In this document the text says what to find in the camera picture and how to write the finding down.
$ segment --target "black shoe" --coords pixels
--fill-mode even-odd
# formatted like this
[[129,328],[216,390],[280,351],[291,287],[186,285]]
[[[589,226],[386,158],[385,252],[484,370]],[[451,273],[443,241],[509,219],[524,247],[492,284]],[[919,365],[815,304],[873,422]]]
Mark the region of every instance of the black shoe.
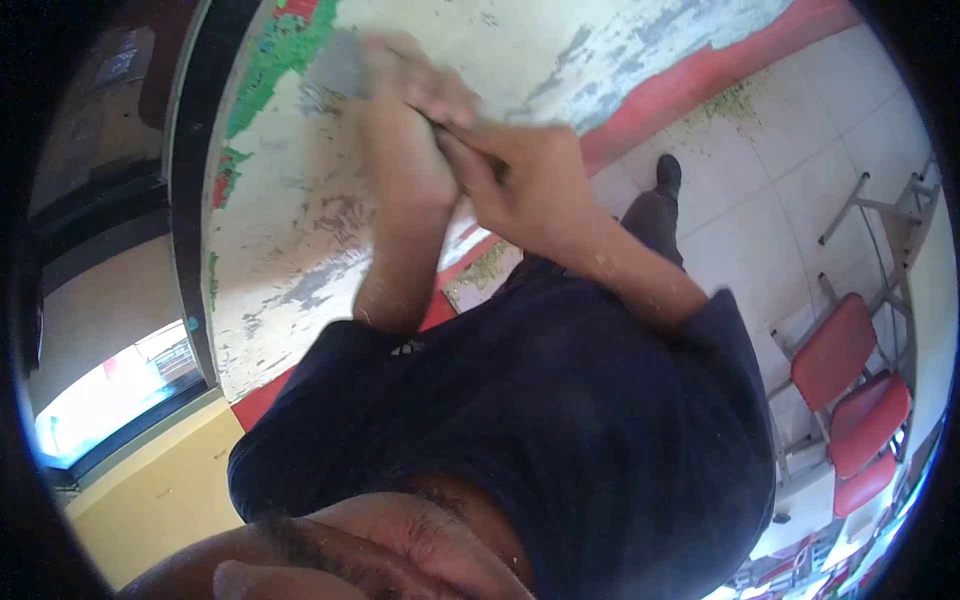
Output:
[[657,191],[677,201],[680,194],[680,180],[683,171],[680,162],[673,155],[663,155],[657,161]]

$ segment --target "forearm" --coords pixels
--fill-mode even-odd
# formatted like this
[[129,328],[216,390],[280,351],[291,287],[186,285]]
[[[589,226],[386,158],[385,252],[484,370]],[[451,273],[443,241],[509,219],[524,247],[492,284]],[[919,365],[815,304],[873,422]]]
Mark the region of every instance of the forearm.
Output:
[[373,262],[353,301],[354,319],[393,333],[412,335],[420,329],[430,306],[450,214],[445,207],[414,213],[387,203],[380,206]]
[[666,333],[676,331],[708,301],[682,269],[606,215],[584,223],[561,264],[610,289],[638,319]]

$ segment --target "hand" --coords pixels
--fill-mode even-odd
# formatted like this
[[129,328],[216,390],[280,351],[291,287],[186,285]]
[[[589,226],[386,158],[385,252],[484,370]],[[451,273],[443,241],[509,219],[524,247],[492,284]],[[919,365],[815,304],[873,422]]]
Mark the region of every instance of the hand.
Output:
[[[590,236],[612,223],[593,202],[580,140],[567,127],[489,126],[439,134],[441,148],[473,200],[481,227],[567,268],[590,252]],[[485,156],[509,167],[503,185]]]
[[360,109],[367,171],[383,205],[452,210],[459,190],[430,121],[470,127],[479,97],[460,75],[437,70],[407,34],[364,40],[371,99]]

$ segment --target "dark t-shirt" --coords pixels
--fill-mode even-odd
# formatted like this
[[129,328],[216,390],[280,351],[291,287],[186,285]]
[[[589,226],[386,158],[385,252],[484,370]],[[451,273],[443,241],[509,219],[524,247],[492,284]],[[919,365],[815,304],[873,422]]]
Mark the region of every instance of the dark t-shirt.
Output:
[[727,290],[662,338],[611,293],[546,274],[412,340],[329,325],[230,454],[245,520],[424,472],[489,493],[535,594],[699,598],[769,523],[775,467]]

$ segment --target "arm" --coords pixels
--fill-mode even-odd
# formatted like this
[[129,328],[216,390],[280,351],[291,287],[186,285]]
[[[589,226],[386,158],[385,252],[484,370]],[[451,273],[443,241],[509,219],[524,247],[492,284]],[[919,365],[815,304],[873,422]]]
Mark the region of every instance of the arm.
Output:
[[581,232],[582,241],[562,249],[558,264],[614,292],[645,324],[675,331],[707,304],[707,295],[686,273],[609,215]]
[[[707,296],[593,202],[580,140],[569,128],[489,127],[441,135],[480,225],[613,291],[648,326],[676,331]],[[482,155],[510,167],[504,185]]]
[[373,262],[353,303],[353,318],[412,335],[433,293],[446,227],[460,196],[437,147],[434,123],[469,125],[478,100],[455,71],[437,71],[410,36],[369,36],[371,100],[360,133],[371,188],[379,200]]
[[374,329],[416,333],[423,323],[449,211],[418,213],[384,204],[376,214],[373,263],[353,301],[353,318]]

